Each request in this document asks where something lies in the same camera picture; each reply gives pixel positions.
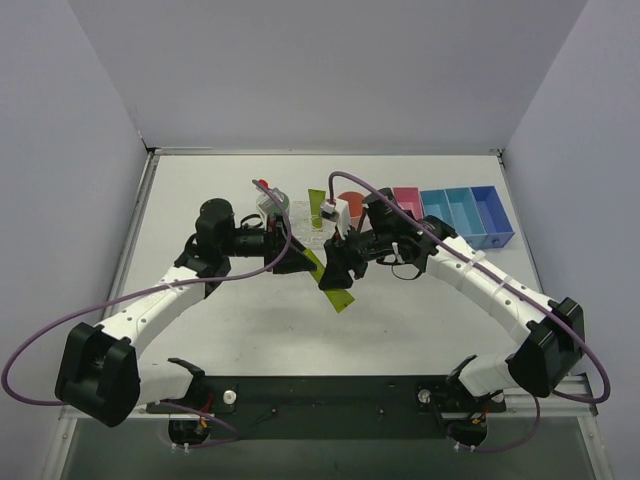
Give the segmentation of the yellow toothpaste tube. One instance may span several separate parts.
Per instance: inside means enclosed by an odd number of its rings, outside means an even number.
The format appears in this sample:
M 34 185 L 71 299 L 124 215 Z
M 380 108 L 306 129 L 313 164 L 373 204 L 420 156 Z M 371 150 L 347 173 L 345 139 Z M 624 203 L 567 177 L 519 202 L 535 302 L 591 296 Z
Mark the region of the yellow toothpaste tube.
M 309 189 L 308 198 L 310 206 L 311 226 L 316 230 L 321 230 L 323 227 L 321 206 L 325 201 L 326 192 L 324 190 Z
M 327 275 L 324 264 L 311 249 L 305 248 L 303 255 L 313 264 L 314 269 L 309 274 L 328 299 L 335 312 L 344 312 L 355 301 L 353 295 L 344 288 L 340 280 L 335 281 L 333 277 Z

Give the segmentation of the orange plastic cup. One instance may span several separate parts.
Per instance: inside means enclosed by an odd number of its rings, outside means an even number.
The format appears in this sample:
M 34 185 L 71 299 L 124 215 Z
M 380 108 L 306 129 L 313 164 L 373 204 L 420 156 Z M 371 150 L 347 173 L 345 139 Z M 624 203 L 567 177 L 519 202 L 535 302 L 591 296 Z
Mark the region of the orange plastic cup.
M 364 210 L 364 195 L 355 191 L 346 191 L 339 194 L 338 198 L 347 202 L 350 223 L 354 228 L 358 228 Z

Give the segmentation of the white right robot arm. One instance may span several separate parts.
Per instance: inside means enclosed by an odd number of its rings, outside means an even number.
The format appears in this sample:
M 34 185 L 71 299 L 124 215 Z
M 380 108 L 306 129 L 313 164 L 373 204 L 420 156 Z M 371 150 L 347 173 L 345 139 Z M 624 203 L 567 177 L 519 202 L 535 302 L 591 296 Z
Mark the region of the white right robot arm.
M 515 387 L 550 396 L 583 355 L 574 340 L 584 335 L 580 305 L 569 298 L 556 302 L 513 280 L 439 217 L 417 220 L 401 209 L 389 188 L 363 203 L 370 224 L 366 231 L 352 226 L 346 201 L 322 202 L 321 215 L 335 223 L 336 231 L 324 244 L 320 289 L 350 288 L 372 261 L 412 265 L 478 305 L 517 344 L 514 351 L 467 357 L 451 372 L 454 381 L 476 398 Z

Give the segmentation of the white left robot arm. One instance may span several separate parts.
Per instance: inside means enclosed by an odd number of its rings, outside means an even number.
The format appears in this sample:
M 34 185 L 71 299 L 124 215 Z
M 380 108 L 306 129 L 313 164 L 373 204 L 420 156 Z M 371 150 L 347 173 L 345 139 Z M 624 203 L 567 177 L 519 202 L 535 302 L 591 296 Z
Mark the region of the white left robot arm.
M 233 257 L 260 257 L 274 274 L 316 269 L 290 232 L 288 199 L 262 195 L 256 209 L 261 226 L 238 226 L 228 201 L 206 201 L 194 234 L 156 291 L 94 326 L 80 323 L 70 331 L 55 396 L 109 427 L 151 402 L 171 400 L 187 412 L 199 408 L 205 372 L 180 358 L 142 366 L 144 350 L 182 313 L 214 293 L 228 278 Z

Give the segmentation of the large clear textured tray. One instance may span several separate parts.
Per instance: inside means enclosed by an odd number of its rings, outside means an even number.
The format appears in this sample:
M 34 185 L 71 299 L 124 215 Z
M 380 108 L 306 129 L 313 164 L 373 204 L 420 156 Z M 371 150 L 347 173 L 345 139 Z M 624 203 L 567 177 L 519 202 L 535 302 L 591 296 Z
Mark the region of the large clear textured tray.
M 322 250 L 324 243 L 334 233 L 334 224 L 321 219 L 322 224 L 314 220 L 308 201 L 292 201 L 289 218 L 294 236 L 311 250 Z

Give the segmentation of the green plastic cup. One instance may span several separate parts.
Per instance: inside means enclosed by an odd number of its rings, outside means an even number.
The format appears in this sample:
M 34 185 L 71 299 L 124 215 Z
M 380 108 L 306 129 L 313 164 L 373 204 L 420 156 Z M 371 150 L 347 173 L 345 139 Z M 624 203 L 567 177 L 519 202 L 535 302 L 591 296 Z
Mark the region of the green plastic cup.
M 257 197 L 256 210 L 264 222 L 266 222 L 269 217 L 281 215 L 282 212 L 285 212 L 286 215 L 290 213 L 289 197 L 278 189 L 273 191 L 273 195 L 278 199 L 278 203 L 265 193 L 261 193 Z

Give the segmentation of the pink organizer box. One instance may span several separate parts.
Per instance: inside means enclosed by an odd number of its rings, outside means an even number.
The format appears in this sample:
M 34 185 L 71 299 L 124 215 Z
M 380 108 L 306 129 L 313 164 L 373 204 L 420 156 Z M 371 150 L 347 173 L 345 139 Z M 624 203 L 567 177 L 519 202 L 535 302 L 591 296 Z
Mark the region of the pink organizer box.
M 423 206 L 420 190 L 417 187 L 393 187 L 394 198 L 402 210 L 409 211 L 413 218 L 423 217 Z

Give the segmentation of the light blue organizer box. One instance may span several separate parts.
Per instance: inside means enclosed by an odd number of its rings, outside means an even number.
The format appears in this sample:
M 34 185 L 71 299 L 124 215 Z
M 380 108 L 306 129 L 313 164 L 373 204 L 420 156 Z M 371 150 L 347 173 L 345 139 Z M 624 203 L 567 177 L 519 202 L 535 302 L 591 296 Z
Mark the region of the light blue organizer box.
M 425 216 L 438 217 L 473 248 L 481 248 L 487 232 L 470 188 L 423 190 L 420 198 Z

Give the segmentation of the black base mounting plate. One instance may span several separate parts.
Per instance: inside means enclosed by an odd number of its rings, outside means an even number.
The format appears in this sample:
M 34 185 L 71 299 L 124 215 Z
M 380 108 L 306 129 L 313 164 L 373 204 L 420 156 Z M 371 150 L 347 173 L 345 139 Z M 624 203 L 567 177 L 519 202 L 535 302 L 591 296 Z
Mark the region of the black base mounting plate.
M 205 376 L 170 406 L 207 407 L 248 440 L 416 440 L 442 438 L 447 415 L 503 413 L 444 375 Z

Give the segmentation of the aluminium rail frame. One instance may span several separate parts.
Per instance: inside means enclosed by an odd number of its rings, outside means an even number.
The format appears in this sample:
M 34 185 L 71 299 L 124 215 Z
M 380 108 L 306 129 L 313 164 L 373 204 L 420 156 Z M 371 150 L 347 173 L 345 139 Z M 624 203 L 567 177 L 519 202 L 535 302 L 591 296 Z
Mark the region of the aluminium rail frame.
M 559 390 L 578 397 L 588 397 L 593 391 L 586 374 L 566 377 Z M 504 394 L 506 410 L 498 416 L 534 417 L 536 413 L 533 397 L 522 389 L 510 389 Z M 543 417 L 596 417 L 599 408 L 595 405 L 580 403 L 557 395 L 538 399 Z

